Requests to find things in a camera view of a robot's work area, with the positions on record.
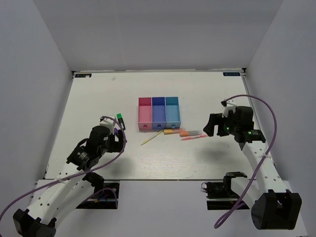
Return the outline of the orange capped pink highlighter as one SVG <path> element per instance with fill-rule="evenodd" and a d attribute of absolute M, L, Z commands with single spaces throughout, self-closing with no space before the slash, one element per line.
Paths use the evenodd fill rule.
<path fill-rule="evenodd" d="M 185 131 L 183 128 L 174 128 L 174 129 L 164 129 L 164 135 L 171 135 L 171 134 L 180 134 L 181 132 Z"/>

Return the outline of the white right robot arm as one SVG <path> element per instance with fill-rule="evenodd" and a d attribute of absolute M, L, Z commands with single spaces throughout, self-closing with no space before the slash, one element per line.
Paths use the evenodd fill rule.
<path fill-rule="evenodd" d="M 232 135 L 253 170 L 251 178 L 238 171 L 226 173 L 222 182 L 204 182 L 201 188 L 207 198 L 237 199 L 228 213 L 249 207 L 258 230 L 294 229 L 302 199 L 280 178 L 262 131 L 254 128 L 252 108 L 227 106 L 222 113 L 210 114 L 203 130 L 209 137 Z"/>

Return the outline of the green capped black marker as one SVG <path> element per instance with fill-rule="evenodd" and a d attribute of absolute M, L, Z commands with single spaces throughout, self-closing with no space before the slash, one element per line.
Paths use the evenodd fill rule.
<path fill-rule="evenodd" d="M 122 130 L 126 130 L 126 127 L 125 127 L 125 124 L 124 124 L 124 120 L 122 118 L 121 113 L 117 114 L 117 119 L 118 119 L 118 122 L 119 122 Z"/>

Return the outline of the yellow thin pen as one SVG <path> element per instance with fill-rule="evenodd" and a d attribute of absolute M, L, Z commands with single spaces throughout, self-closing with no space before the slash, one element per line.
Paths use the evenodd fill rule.
<path fill-rule="evenodd" d="M 156 134 L 154 134 L 153 136 L 151 136 L 150 138 L 148 138 L 147 140 L 145 140 L 143 143 L 141 143 L 140 146 L 145 145 L 146 143 L 148 143 L 149 141 L 153 140 L 154 138 L 156 138 L 158 135 L 160 135 L 161 133 L 163 133 L 163 130 L 157 132 Z"/>

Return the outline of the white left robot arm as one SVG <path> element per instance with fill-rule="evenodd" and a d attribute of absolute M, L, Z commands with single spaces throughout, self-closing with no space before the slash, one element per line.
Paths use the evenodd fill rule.
<path fill-rule="evenodd" d="M 13 214 L 15 228 L 23 237 L 53 237 L 58 224 L 78 205 L 104 192 L 105 179 L 96 173 L 105 153 L 120 156 L 126 145 L 125 133 L 113 132 L 106 126 L 92 128 L 81 140 L 53 182 L 25 210 Z"/>

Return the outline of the orange capped clear highlighter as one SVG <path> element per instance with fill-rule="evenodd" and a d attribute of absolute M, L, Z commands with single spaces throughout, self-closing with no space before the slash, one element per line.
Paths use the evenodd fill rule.
<path fill-rule="evenodd" d="M 200 130 L 183 130 L 180 132 L 180 137 L 199 136 L 202 135 Z"/>

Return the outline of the red pink gel pen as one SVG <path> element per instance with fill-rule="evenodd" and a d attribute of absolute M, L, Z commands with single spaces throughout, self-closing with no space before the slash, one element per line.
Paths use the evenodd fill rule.
<path fill-rule="evenodd" d="M 188 141 L 188 140 L 207 138 L 207 137 L 208 137 L 208 135 L 197 135 L 197 136 L 183 137 L 183 138 L 181 138 L 181 141 Z"/>

